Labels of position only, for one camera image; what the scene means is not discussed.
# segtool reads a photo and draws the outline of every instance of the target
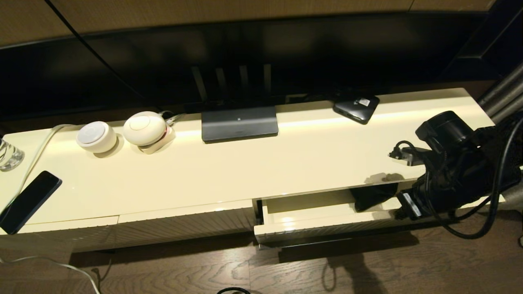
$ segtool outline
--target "glossy white surface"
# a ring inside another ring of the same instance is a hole
[[[387,154],[400,140],[426,144],[414,131],[430,117],[453,110],[472,129],[493,123],[463,89],[380,96],[374,116],[360,125],[334,113],[320,101],[277,106],[277,137],[205,144],[200,115],[176,123],[176,138],[146,155],[123,140],[123,122],[110,125],[118,146],[102,155],[75,142],[80,127],[65,128],[50,141],[26,184],[47,170],[63,184],[28,224],[144,213],[286,195],[338,190],[375,183],[373,175],[398,174],[414,179],[424,167],[398,164]],[[31,156],[47,130],[14,133],[5,139]],[[7,204],[25,170],[0,174]]]

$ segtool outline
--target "glass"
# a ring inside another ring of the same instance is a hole
[[[17,167],[24,160],[24,152],[0,139],[0,171],[6,172]]]

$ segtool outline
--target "wall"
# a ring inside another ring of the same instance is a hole
[[[487,11],[494,0],[52,0],[80,33],[268,18]],[[0,47],[70,35],[44,0],[0,0]]]

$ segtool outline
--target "open drawer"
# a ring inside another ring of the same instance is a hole
[[[410,188],[413,183],[402,182],[398,190]],[[484,198],[460,210],[470,209]],[[394,210],[401,206],[395,197],[364,212],[356,212],[354,205],[349,189],[262,200],[260,213],[264,224],[255,226],[254,234],[263,244],[434,221],[434,218],[395,220]]]

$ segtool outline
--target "black smartphone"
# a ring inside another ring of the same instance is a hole
[[[344,117],[366,125],[374,114],[379,102],[380,99],[376,96],[354,96],[336,102],[333,110]]]
[[[0,214],[0,227],[16,234],[42,204],[58,189],[62,180],[50,172],[41,172]]]

